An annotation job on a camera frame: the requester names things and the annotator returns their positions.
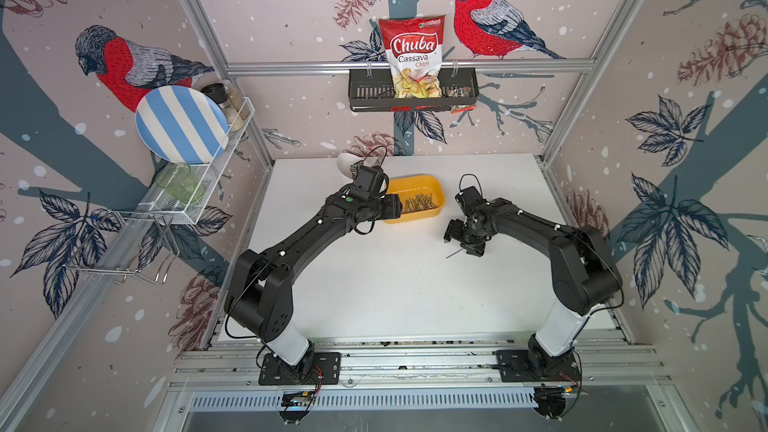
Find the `yellow plastic storage box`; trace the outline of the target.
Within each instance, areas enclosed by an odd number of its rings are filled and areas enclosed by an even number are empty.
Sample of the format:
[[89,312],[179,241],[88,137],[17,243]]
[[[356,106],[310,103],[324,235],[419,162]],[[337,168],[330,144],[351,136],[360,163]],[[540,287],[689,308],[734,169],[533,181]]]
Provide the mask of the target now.
[[432,175],[413,175],[390,181],[389,193],[397,194],[403,205],[398,219],[385,220],[398,224],[435,217],[445,205],[445,195],[439,180]]

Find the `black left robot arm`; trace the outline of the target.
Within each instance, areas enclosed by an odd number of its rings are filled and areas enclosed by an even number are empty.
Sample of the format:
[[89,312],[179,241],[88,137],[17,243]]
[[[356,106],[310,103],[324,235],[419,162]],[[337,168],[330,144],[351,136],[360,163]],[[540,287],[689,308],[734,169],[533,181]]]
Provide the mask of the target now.
[[238,323],[296,374],[310,373],[314,345],[292,322],[293,284],[334,241],[363,223],[396,219],[403,205],[387,192],[389,177],[379,166],[363,166],[353,182],[328,196],[320,210],[286,239],[237,258],[225,301],[225,322]]

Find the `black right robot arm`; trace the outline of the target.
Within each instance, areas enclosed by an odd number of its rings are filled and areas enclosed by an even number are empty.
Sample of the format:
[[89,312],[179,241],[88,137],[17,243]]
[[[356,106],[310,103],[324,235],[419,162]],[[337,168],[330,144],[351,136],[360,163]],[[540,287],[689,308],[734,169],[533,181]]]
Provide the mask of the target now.
[[544,368],[568,358],[589,318],[622,291],[623,280],[601,232],[546,220],[503,198],[487,200],[474,186],[460,190],[455,200],[464,218],[449,222],[446,242],[455,240],[466,254],[481,257],[487,242],[504,235],[549,259],[557,301],[529,339],[528,361]]

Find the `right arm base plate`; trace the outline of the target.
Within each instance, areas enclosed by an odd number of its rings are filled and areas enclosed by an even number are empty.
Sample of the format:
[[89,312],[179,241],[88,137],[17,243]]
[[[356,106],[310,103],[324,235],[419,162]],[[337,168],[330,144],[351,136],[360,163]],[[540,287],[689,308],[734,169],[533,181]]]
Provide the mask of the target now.
[[504,383],[556,382],[578,383],[582,379],[581,366],[573,349],[558,356],[549,355],[534,336],[528,348],[497,350],[496,369]]

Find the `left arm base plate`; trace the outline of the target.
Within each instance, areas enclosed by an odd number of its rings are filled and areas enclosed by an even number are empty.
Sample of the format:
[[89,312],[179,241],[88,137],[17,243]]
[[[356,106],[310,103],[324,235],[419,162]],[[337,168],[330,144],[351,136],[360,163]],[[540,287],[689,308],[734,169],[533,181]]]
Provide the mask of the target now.
[[341,354],[316,352],[310,344],[307,353],[296,365],[290,365],[275,353],[263,357],[258,383],[278,385],[336,385],[339,382]]

